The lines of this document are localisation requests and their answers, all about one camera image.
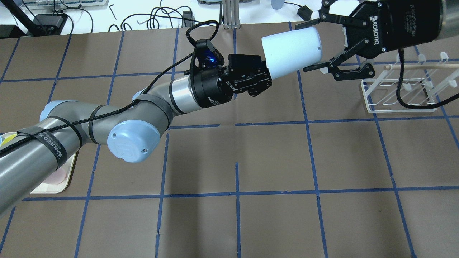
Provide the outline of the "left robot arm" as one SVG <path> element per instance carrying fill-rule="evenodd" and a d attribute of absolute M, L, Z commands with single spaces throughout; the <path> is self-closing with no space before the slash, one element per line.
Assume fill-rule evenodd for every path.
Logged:
<path fill-rule="evenodd" d="M 1 147 L 1 216 L 87 144 L 107 145 L 128 163 L 146 160 L 176 116 L 218 106 L 234 94 L 257 96 L 272 85 L 260 56 L 230 54 L 228 65 L 199 61 L 181 78 L 152 82 L 125 107 L 53 101 L 38 124 Z"/>

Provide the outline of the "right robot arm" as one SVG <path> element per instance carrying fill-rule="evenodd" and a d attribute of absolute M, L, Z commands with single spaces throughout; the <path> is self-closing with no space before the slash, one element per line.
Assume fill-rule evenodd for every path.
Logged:
<path fill-rule="evenodd" d="M 326 68 L 337 81 L 373 78 L 373 65 L 362 63 L 353 70 L 339 66 L 358 55 L 367 60 L 379 54 L 458 35 L 457 0 L 363 1 L 348 16 L 330 13 L 333 0 L 323 0 L 319 16 L 295 26 L 296 30 L 321 22 L 340 24 L 346 36 L 343 52 L 326 62 L 314 61 L 304 72 Z"/>

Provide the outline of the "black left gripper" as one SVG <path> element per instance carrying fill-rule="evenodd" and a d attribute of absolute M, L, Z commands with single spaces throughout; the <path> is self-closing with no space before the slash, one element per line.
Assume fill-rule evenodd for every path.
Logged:
<path fill-rule="evenodd" d="M 255 97 L 272 85 L 266 61 L 258 55 L 230 54 L 228 66 L 190 66 L 190 85 L 198 106 L 209 108 L 231 101 L 234 94 Z"/>

